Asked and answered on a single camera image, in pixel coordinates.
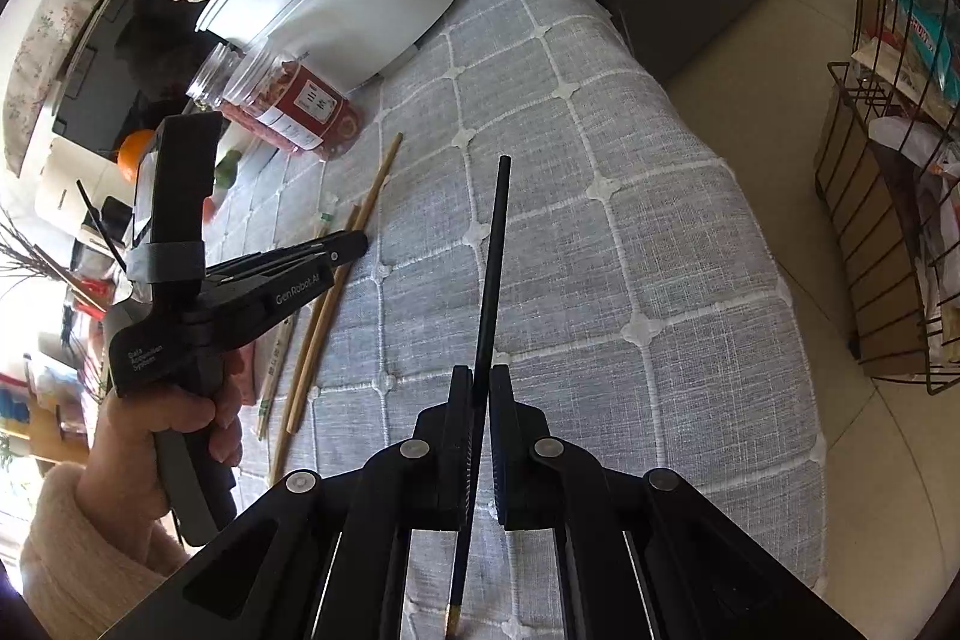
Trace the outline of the person's left hand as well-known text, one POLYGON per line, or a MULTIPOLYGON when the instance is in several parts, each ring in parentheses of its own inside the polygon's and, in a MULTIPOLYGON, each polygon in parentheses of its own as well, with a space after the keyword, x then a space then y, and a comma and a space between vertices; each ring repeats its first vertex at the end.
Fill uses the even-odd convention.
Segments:
POLYGON ((239 409, 254 401, 252 346, 224 356, 224 385, 212 398, 174 383, 124 396, 109 393, 78 484, 80 507, 91 518, 128 525, 158 520, 169 502, 161 491, 156 435, 197 434, 215 463, 233 468, 242 455, 239 409))

